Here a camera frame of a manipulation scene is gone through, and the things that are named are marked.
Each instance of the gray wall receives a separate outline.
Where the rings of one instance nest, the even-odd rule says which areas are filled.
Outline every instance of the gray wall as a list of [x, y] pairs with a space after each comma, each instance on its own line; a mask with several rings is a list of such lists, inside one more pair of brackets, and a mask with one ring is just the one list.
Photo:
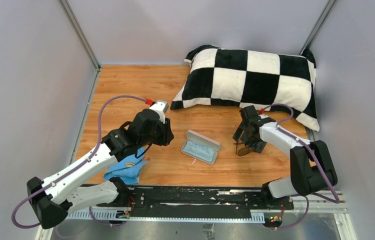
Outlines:
[[[11, 212], [26, 182], [70, 162], [95, 77], [58, 1], [0, 1], [0, 239], [33, 239]], [[37, 222], [29, 205], [17, 219]]]
[[204, 44], [298, 54], [326, 0], [69, 0], [101, 64], [181, 64]]
[[311, 50], [321, 131], [360, 240], [375, 239], [375, 1], [340, 0]]

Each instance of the checkered pillow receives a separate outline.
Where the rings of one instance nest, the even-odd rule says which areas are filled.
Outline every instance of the checkered pillow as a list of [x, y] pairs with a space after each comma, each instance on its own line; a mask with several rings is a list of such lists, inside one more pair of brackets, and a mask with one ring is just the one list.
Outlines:
[[[248, 50], [228, 50], [203, 45], [184, 60], [190, 66], [186, 83], [175, 96], [171, 109], [194, 105], [286, 104], [304, 126], [319, 131], [314, 101], [316, 61], [310, 50], [301, 55], [282, 55]], [[280, 106], [269, 111], [289, 112]]]

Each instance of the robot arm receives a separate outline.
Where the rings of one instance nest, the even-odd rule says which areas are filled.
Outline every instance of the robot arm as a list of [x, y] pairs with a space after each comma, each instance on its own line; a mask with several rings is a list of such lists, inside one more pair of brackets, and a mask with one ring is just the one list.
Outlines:
[[[125, 122], [120, 128], [111, 130], [104, 136], [93, 157], [89, 158], [92, 149], [52, 176], [43, 180], [37, 177], [29, 180], [28, 195], [51, 184], [50, 188], [30, 200], [41, 226], [44, 229], [52, 228], [75, 211], [124, 198], [120, 195], [127, 191], [127, 186], [119, 178], [112, 178], [95, 186], [80, 186], [101, 170], [136, 154], [141, 147], [170, 144], [174, 136], [170, 128], [170, 119], [165, 117], [168, 107], [167, 102], [157, 101], [149, 109], [139, 112], [133, 122]], [[69, 172], [72, 173], [55, 182]]]
[[264, 202], [270, 203], [296, 194], [306, 196], [327, 188], [317, 166], [310, 165], [313, 159], [303, 144], [314, 151], [330, 183], [333, 186], [338, 183], [328, 147], [323, 141], [310, 141], [289, 132], [270, 117], [258, 115], [254, 106], [241, 109], [240, 115], [242, 122], [233, 135], [236, 141], [241, 139], [246, 147], [258, 153], [261, 153], [266, 143], [270, 143], [290, 158], [290, 176], [262, 186], [261, 199]]

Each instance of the red connector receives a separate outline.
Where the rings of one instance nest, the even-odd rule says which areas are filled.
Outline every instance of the red connector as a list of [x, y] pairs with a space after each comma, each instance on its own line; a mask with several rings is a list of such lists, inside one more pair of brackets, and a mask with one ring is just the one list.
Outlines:
[[152, 99], [146, 99], [145, 104], [149, 105], [149, 106], [152, 106], [154, 104], [154, 101], [152, 101]]

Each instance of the wooden surface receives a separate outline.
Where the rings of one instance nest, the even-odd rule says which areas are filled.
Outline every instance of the wooden surface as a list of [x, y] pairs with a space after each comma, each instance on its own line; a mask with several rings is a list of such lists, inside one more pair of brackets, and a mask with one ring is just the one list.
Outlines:
[[[165, 100], [169, 104], [182, 88], [189, 73], [188, 66], [136, 65], [104, 66], [93, 96], [86, 125], [77, 152], [77, 159], [95, 146], [97, 120], [101, 106], [117, 95], [134, 95], [142, 98]], [[136, 113], [148, 106], [134, 99], [117, 99], [111, 102], [102, 115], [102, 134], [132, 121]], [[277, 148], [267, 144], [261, 154], [246, 156], [235, 154], [232, 139], [241, 122], [238, 107], [197, 105], [186, 109], [168, 110], [174, 140], [169, 146], [153, 145], [145, 154], [148, 163], [142, 168], [140, 184], [145, 185], [207, 185], [207, 186], [261, 186], [289, 175], [289, 159]], [[285, 113], [267, 113], [275, 120], [287, 117]], [[296, 120], [282, 123], [291, 132], [306, 138], [305, 128]], [[221, 143], [214, 165], [201, 161], [192, 164], [193, 158], [181, 153], [186, 131], [193, 130]], [[88, 183], [104, 182], [104, 171]]]

